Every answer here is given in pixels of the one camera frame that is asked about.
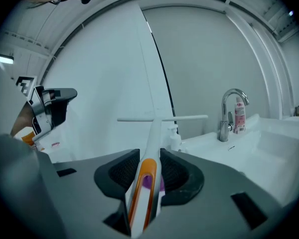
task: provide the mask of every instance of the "soap dispenser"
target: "soap dispenser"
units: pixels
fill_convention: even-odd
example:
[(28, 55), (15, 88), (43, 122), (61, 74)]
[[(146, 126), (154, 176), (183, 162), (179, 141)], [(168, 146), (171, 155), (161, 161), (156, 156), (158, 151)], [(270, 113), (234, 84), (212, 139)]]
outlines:
[(181, 137), (177, 133), (178, 125), (172, 125), (169, 127), (171, 130), (171, 136), (170, 136), (170, 148), (174, 151), (181, 151)]

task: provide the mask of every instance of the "white wall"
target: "white wall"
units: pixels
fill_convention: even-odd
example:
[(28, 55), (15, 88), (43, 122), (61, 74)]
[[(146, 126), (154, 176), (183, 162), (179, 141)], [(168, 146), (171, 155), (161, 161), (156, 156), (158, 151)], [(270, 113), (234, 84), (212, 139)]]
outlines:
[(293, 89), (295, 107), (299, 106), (299, 32), (281, 44)]
[[(117, 117), (172, 116), (154, 41), (134, 3), (84, 27), (60, 53), (44, 86), (78, 92), (64, 129), (77, 159), (144, 151), (150, 124), (117, 122)], [(171, 123), (163, 123), (162, 137)]]
[[(164, 7), (144, 11), (153, 31), (176, 116), (207, 114), (203, 121), (181, 121), (183, 138), (216, 131), (221, 100), (230, 88), (249, 97), (247, 117), (269, 117), (268, 93), (258, 60), (239, 29), (226, 15), (201, 8)], [(234, 111), (235, 96), (228, 99)]]

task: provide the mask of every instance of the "orange handle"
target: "orange handle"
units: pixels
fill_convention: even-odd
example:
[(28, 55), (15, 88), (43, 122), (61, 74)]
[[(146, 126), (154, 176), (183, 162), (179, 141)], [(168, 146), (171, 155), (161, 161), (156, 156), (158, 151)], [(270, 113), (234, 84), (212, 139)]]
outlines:
[(137, 205), (138, 205), (143, 180), (144, 180), (145, 176), (147, 176), (147, 175), (151, 176), (151, 187), (150, 187), (150, 194), (149, 194), (148, 209), (147, 209), (147, 212), (146, 212), (146, 217), (145, 217), (143, 230), (145, 230), (147, 228), (147, 226), (149, 225), (150, 213), (151, 213), (151, 208), (152, 208), (152, 203), (153, 203), (153, 196), (154, 196), (156, 168), (157, 168), (156, 161), (152, 158), (145, 159), (141, 164), (141, 168), (140, 168), (140, 172), (139, 172), (139, 176), (138, 176), (138, 181), (137, 181), (137, 184), (136, 184), (135, 192), (134, 192), (133, 199), (132, 199), (131, 208), (130, 208), (130, 211), (129, 211), (130, 227), (132, 227), (132, 225), (133, 225), (133, 220), (134, 220), (134, 217), (135, 217), (135, 212), (136, 212), (136, 208), (137, 208)]

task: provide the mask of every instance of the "pink soap bottle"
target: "pink soap bottle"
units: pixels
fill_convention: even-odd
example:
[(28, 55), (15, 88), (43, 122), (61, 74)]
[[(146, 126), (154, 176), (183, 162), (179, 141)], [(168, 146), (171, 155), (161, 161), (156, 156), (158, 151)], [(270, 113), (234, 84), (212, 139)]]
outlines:
[(246, 131), (245, 123), (246, 123), (245, 104), (240, 97), (237, 97), (236, 105), (235, 105), (234, 133), (236, 134), (244, 133)]

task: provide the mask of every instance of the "black slot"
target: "black slot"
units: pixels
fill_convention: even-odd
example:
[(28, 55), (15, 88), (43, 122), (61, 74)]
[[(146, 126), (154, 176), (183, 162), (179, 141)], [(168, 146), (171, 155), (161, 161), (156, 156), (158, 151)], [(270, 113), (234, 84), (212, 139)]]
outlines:
[(267, 220), (267, 216), (245, 192), (234, 194), (231, 198), (251, 229), (255, 229)]
[(76, 173), (76, 170), (73, 168), (68, 168), (68, 169), (57, 171), (57, 173), (58, 173), (59, 177), (62, 177), (62, 176), (69, 175), (71, 173)]

